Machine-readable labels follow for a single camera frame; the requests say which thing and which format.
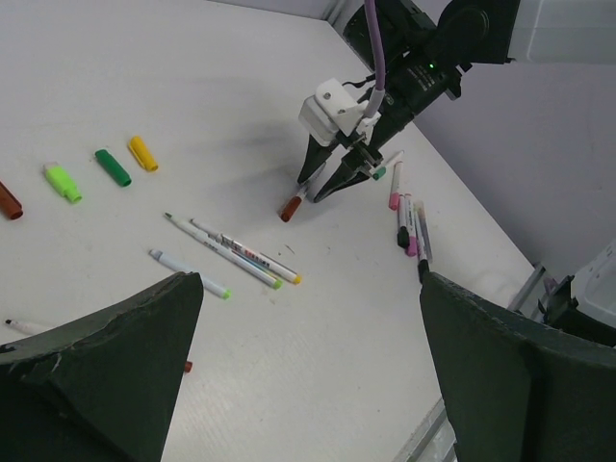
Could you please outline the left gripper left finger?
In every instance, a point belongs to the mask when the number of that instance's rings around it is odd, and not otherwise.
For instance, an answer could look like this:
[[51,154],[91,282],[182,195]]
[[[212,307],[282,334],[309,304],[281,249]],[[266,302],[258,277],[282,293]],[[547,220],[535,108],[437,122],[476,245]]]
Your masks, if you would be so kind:
[[2,460],[161,460],[202,301],[179,272],[2,345]]

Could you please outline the light green pen cap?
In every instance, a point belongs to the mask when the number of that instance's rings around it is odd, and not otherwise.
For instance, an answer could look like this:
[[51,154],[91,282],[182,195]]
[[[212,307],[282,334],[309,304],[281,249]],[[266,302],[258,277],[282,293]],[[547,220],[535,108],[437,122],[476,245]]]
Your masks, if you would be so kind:
[[82,200],[82,194],[76,183],[58,163],[47,163],[43,165],[43,173],[47,182],[54,191],[72,204]]

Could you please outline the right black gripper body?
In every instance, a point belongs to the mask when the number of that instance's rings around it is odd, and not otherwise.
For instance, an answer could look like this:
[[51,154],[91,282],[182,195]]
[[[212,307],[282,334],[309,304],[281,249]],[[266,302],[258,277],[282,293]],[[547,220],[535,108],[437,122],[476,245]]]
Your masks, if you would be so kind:
[[431,62],[399,62],[387,71],[378,111],[365,115],[361,113],[374,101],[376,91],[369,90],[353,101],[339,84],[336,120],[343,123],[339,138],[347,150],[340,167],[377,167],[382,162],[379,148],[442,94],[452,100],[460,97],[460,81],[461,73],[454,67],[446,70]]

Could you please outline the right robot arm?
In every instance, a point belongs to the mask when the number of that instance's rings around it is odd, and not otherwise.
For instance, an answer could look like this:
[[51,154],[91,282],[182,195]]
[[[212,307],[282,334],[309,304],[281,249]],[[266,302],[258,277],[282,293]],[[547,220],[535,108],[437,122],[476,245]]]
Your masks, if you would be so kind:
[[349,93],[335,78],[306,98],[309,133],[299,185],[311,184],[333,151],[346,154],[312,200],[372,178],[380,148],[441,95],[455,100],[476,64],[614,64],[612,1],[456,0],[432,20],[412,1],[367,1],[343,37],[370,75]]

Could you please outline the dark green pen cap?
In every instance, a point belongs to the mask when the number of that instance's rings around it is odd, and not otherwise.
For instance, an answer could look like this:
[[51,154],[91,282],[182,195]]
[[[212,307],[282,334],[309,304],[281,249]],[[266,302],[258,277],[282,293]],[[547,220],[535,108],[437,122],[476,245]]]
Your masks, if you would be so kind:
[[97,163],[120,187],[126,188],[131,185],[132,179],[129,173],[107,149],[96,150],[94,157]]

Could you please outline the brown pen cap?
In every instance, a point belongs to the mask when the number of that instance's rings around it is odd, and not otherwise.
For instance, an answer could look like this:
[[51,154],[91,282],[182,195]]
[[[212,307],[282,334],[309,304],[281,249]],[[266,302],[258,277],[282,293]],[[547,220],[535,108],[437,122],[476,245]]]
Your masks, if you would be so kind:
[[9,220],[19,219],[23,216],[21,203],[3,183],[0,183],[0,209]]

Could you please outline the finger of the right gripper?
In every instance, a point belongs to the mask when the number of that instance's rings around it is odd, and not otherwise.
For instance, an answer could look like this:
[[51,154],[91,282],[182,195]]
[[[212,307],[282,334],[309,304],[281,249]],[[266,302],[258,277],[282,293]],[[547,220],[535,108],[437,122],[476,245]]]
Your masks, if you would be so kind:
[[312,175],[326,163],[336,147],[336,141],[333,141],[328,146],[323,146],[312,135],[310,135],[305,160],[297,177],[297,183],[303,184],[309,180]]
[[355,158],[343,158],[340,166],[316,191],[313,202],[319,203],[340,190],[355,186],[372,178],[372,171],[378,164]]

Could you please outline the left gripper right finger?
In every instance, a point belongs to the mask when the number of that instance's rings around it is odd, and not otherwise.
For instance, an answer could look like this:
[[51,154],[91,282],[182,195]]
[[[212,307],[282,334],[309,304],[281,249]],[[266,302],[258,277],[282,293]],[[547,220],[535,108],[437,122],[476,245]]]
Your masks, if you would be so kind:
[[435,271],[423,325],[460,461],[612,461],[615,351],[531,321]]

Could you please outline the dark green cap marker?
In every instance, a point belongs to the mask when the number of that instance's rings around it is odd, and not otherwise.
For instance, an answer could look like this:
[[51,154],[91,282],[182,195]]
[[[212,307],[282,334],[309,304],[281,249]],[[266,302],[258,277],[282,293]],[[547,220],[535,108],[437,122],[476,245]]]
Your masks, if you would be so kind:
[[219,244],[214,238],[210,237],[204,231],[197,229],[190,224],[187,220],[175,217],[169,212],[164,212],[164,217],[173,223],[177,228],[191,236],[197,242],[205,245],[209,249],[215,251],[215,253],[227,261],[233,263],[237,267],[251,274],[255,278],[259,279],[262,283],[266,284],[274,290],[278,290],[282,286],[282,281],[275,276],[270,275],[264,269],[260,269],[256,264],[249,263],[244,257],[236,254],[233,250]]

